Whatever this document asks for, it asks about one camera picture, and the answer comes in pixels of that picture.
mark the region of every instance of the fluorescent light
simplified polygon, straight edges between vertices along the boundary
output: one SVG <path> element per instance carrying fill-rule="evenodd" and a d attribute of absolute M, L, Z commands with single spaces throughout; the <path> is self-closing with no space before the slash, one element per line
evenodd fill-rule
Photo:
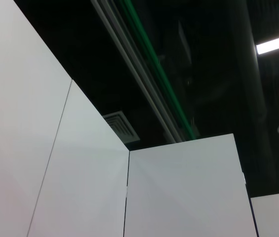
<path fill-rule="evenodd" d="M 279 38 L 257 45 L 258 54 L 270 52 L 270 51 L 278 49 L 278 48 L 279 48 Z"/>

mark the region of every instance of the white wall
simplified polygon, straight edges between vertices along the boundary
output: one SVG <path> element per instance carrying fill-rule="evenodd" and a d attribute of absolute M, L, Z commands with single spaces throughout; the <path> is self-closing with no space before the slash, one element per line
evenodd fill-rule
<path fill-rule="evenodd" d="M 125 237 L 256 237 L 232 135 L 130 152 Z"/>
<path fill-rule="evenodd" d="M 128 156 L 72 82 L 29 237 L 122 237 Z"/>
<path fill-rule="evenodd" d="M 0 237 L 27 234 L 70 82 L 14 1 L 0 0 Z"/>
<path fill-rule="evenodd" d="M 251 199 L 260 237 L 279 237 L 279 194 Z"/>

